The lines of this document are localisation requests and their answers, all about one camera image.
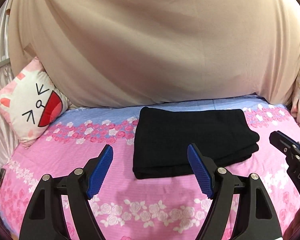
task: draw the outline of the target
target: beige fabric backdrop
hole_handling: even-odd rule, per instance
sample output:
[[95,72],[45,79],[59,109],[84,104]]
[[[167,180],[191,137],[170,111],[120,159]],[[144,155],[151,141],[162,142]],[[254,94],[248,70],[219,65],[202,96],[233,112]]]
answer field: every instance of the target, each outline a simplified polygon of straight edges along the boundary
[[13,0],[14,74],[38,55],[78,106],[258,93],[289,103],[300,70],[295,0]]

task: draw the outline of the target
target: black folded cloth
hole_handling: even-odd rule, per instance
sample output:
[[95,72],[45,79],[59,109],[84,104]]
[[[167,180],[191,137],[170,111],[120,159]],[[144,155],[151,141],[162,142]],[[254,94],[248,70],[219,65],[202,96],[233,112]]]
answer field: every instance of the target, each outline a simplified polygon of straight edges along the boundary
[[195,143],[217,166],[242,162],[259,150],[259,135],[236,110],[170,112],[143,107],[134,140],[137,179],[193,174],[187,147]]

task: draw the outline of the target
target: cartoon face pillow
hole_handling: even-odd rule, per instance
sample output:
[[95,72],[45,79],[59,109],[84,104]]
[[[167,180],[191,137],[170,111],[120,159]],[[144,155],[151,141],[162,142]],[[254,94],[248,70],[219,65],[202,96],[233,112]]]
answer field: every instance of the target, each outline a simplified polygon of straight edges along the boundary
[[37,57],[0,90],[0,113],[26,148],[66,111],[68,103]]

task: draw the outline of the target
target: bed sheet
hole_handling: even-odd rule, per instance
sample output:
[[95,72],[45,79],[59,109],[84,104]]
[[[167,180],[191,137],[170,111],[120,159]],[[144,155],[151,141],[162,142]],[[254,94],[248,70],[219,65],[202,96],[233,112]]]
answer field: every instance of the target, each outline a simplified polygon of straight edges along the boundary
[[[250,128],[260,135],[259,151],[228,169],[241,176],[259,174],[285,231],[300,207],[300,196],[286,173],[285,156],[268,141],[274,130],[300,141],[300,127],[284,106],[269,105],[252,95],[152,107],[170,111],[242,109]],[[134,177],[134,132],[140,110],[141,107],[70,110],[28,150],[17,147],[4,166],[7,172],[0,190],[0,213],[11,230],[19,234],[26,207],[42,175],[65,176],[98,156],[108,143],[114,149],[114,160],[100,193],[90,201],[106,239],[195,239],[211,204],[201,193],[195,176],[145,180]],[[231,236],[238,200],[235,195],[223,240]],[[62,202],[71,239],[76,240],[66,196]]]

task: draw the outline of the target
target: pink tongue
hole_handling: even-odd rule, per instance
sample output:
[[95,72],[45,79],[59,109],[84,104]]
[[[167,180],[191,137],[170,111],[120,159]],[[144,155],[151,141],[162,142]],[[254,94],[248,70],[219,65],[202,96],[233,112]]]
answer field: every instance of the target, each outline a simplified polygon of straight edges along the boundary
[[61,113],[62,111],[62,103],[60,102],[57,104],[57,106],[53,109],[51,115],[50,115],[50,123],[53,122]]

